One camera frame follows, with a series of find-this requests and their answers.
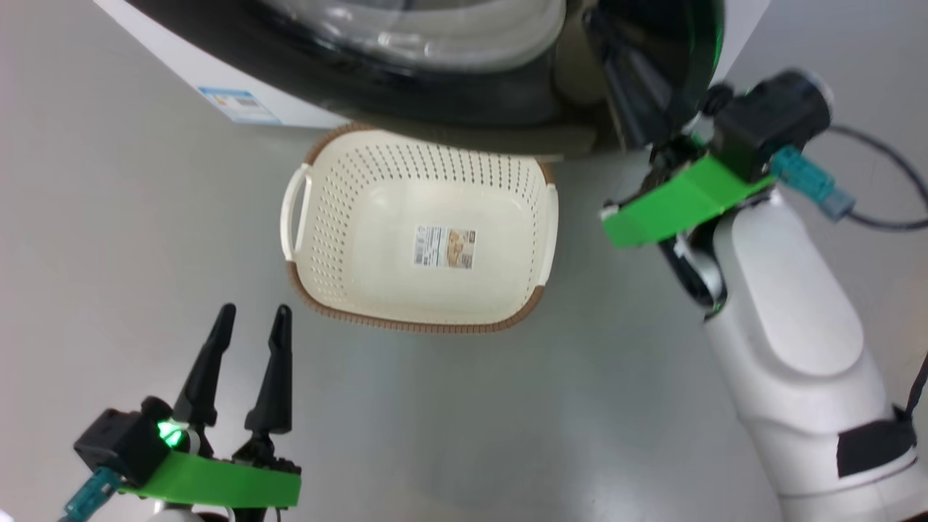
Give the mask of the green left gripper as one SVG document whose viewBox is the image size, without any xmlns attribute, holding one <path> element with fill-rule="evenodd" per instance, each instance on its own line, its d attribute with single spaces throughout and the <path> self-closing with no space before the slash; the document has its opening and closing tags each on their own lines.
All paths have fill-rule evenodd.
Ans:
<svg viewBox="0 0 928 522">
<path fill-rule="evenodd" d="M 223 354 L 228 350 L 236 306 L 223 304 L 173 405 L 173 420 L 215 426 Z M 292 429 L 292 311 L 279 305 L 268 338 L 270 356 L 255 406 L 244 427 L 253 433 L 284 435 Z M 189 435 L 143 435 L 120 443 L 125 472 L 121 492 L 139 497 L 216 508 L 294 508 L 302 488 L 301 469 L 253 467 L 199 455 L 199 440 Z"/>
</svg>

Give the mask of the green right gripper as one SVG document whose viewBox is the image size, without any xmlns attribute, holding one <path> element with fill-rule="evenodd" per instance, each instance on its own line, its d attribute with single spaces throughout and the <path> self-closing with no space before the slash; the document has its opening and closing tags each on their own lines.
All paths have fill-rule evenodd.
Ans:
<svg viewBox="0 0 928 522">
<path fill-rule="evenodd" d="M 635 46 L 620 43 L 609 50 L 610 105 L 623 147 L 639 151 L 665 144 L 653 149 L 639 192 L 622 202 L 607 202 L 600 212 L 614 247 L 672 239 L 772 185 L 771 175 L 743 181 L 698 138 L 676 138 L 700 114 L 709 86 L 710 78 L 687 83 L 664 76 Z"/>
</svg>

